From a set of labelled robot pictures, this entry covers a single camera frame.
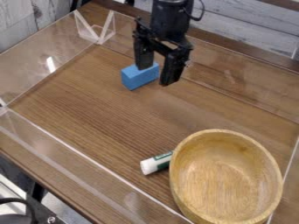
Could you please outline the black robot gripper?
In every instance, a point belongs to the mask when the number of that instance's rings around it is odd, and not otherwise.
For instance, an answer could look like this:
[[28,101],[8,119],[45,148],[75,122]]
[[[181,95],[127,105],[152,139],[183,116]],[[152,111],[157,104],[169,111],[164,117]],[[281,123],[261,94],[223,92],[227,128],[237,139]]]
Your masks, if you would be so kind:
[[189,60],[192,44],[185,38],[192,20],[193,0],[153,0],[149,24],[135,19],[135,64],[139,70],[153,65],[155,53],[164,56],[160,85],[173,84]]

